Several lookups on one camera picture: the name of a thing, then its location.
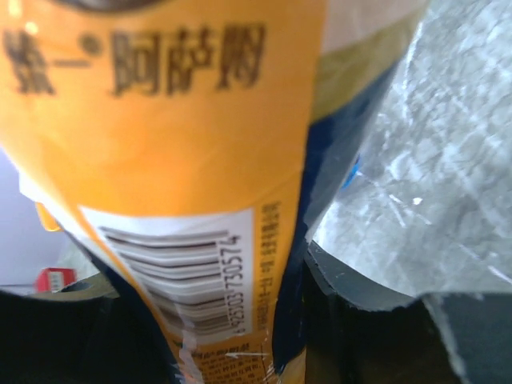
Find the orange drink bottle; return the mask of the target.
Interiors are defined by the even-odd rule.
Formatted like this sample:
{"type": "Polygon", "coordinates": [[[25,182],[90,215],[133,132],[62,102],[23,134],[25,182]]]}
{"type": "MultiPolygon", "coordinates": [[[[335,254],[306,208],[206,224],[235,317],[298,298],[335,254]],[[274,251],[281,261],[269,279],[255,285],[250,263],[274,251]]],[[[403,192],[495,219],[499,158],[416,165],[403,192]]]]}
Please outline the orange drink bottle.
{"type": "Polygon", "coordinates": [[[180,383],[275,368],[293,251],[341,189],[425,1],[4,1],[1,146],[180,383]]]}

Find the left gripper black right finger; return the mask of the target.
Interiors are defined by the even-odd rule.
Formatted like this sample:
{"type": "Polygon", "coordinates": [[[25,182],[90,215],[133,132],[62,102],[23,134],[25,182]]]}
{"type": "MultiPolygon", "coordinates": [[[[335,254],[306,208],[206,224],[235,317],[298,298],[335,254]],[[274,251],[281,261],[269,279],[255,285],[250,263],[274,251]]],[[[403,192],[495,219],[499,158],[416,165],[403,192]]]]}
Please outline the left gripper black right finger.
{"type": "Polygon", "coordinates": [[[306,353],[308,383],[508,383],[511,296],[385,287],[304,242],[275,315],[275,368],[306,353]]]}

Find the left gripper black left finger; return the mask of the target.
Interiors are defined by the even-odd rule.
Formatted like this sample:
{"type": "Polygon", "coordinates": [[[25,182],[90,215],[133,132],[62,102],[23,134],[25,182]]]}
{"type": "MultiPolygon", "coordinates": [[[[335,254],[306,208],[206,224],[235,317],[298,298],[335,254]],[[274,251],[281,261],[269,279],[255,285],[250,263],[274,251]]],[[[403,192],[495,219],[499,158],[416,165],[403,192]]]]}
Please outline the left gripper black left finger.
{"type": "Polygon", "coordinates": [[[3,383],[174,383],[149,325],[97,274],[58,293],[1,292],[3,383]]]}

